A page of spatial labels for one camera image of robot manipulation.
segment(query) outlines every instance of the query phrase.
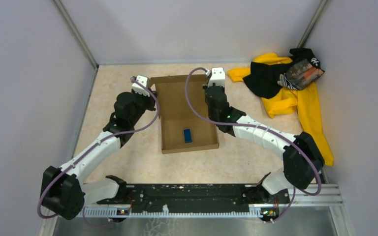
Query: white wall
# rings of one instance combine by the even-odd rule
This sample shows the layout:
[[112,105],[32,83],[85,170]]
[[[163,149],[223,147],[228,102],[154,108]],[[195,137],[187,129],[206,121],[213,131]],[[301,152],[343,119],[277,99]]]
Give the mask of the white wall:
[[378,1],[332,1],[309,39],[324,133],[356,234],[378,235]]
[[0,236],[32,236],[43,171],[70,158],[93,69],[50,0],[0,0]]
[[250,61],[296,47],[320,0],[63,0],[99,64]]

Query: beige floor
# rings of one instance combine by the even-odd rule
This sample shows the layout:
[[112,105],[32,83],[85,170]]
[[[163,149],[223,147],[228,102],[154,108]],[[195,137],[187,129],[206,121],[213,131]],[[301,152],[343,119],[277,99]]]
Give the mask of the beige floor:
[[[147,77],[188,74],[193,68],[221,66],[224,70],[246,67],[249,63],[216,64],[159,64],[101,66],[96,78],[89,106],[80,133],[76,154],[89,145],[107,124],[116,97],[130,91],[133,75]],[[257,121],[275,129],[300,133],[301,126],[295,114],[270,119],[261,100],[244,83],[226,79],[226,94],[231,106],[245,111]],[[136,128],[147,124],[154,112],[146,112]],[[254,183],[266,173],[282,167],[282,161],[273,153],[246,140],[219,132],[220,148],[175,154],[160,151],[160,128],[157,120],[152,127],[136,133],[118,152],[108,157],[87,179],[118,176],[128,183]]]

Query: cardboard box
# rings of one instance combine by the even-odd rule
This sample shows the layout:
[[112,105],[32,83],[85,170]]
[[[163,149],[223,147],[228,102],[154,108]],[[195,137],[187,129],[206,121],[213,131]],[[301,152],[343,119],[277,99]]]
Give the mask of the cardboard box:
[[[161,152],[163,154],[185,151],[216,149],[219,146],[217,129],[214,124],[198,118],[189,108],[185,99],[187,75],[153,77],[160,103]],[[193,75],[188,86],[189,99],[195,110],[208,117],[205,93],[205,75]],[[190,129],[191,142],[185,142],[184,130]]]

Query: vertical metal pole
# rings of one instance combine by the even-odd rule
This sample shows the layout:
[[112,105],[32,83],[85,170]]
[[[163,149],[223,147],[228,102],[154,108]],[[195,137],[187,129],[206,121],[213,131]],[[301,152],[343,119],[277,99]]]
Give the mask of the vertical metal pole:
[[64,7],[61,0],[52,0],[54,5],[56,6],[56,9],[59,11],[60,15],[64,19],[64,21],[67,24],[67,27],[69,28],[70,32],[72,33],[73,37],[75,38],[77,44],[82,49],[83,54],[85,54],[86,58],[89,60],[89,62],[92,64],[94,69],[98,68],[98,64],[96,63],[91,51],[89,50],[88,46],[86,45],[85,40],[83,39],[82,35],[80,34],[79,30],[75,26],[73,20],[69,16],[69,13],[67,12],[66,8]]
[[[44,210],[44,215],[52,215],[54,212],[50,211],[49,209]],[[43,220],[41,223],[41,229],[38,233],[38,236],[52,236],[54,230],[56,229],[58,217],[50,218]]]
[[308,40],[309,35],[312,32],[312,29],[314,29],[315,23],[318,21],[319,17],[321,16],[322,11],[324,10],[324,8],[328,5],[328,3],[330,1],[331,0],[321,0],[318,7],[316,8],[316,11],[315,11],[313,17],[311,18],[311,21],[309,22],[309,24],[308,24],[308,26],[307,26],[307,28],[304,32],[301,40],[299,41],[297,48],[303,48],[304,47],[306,41]]
[[92,90],[94,89],[97,73],[98,73],[98,68],[96,68],[94,70],[94,74],[93,74],[93,77],[92,77],[92,85],[91,85],[90,90],[89,90],[89,96],[87,97],[87,101],[86,101],[85,107],[83,108],[82,116],[80,117],[81,118],[80,125],[79,125],[77,131],[75,132],[76,139],[75,139],[74,144],[72,146],[72,150],[70,150],[71,158],[74,157],[74,152],[76,150],[77,143],[79,142],[80,132],[82,131],[83,122],[85,121],[85,115],[86,115],[86,111],[88,110],[89,101],[91,99]]
[[[326,183],[329,183],[326,167],[323,167],[321,172],[324,176]],[[338,236],[355,236],[356,233],[348,217],[345,206],[330,206],[330,213],[332,223]]]

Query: yellow shirt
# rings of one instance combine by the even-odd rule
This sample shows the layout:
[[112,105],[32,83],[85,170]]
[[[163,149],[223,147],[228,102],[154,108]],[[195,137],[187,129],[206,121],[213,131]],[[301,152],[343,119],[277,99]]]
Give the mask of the yellow shirt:
[[[291,63],[292,59],[280,58],[276,53],[267,53],[256,57],[253,62],[274,65]],[[250,68],[235,68],[229,70],[227,74],[233,82],[242,82],[243,78],[250,74]],[[302,129],[312,135],[325,164],[333,165],[334,157],[322,132],[322,117],[315,82],[310,83],[304,90],[290,90],[283,87],[276,96],[261,100],[270,118],[297,111]]]

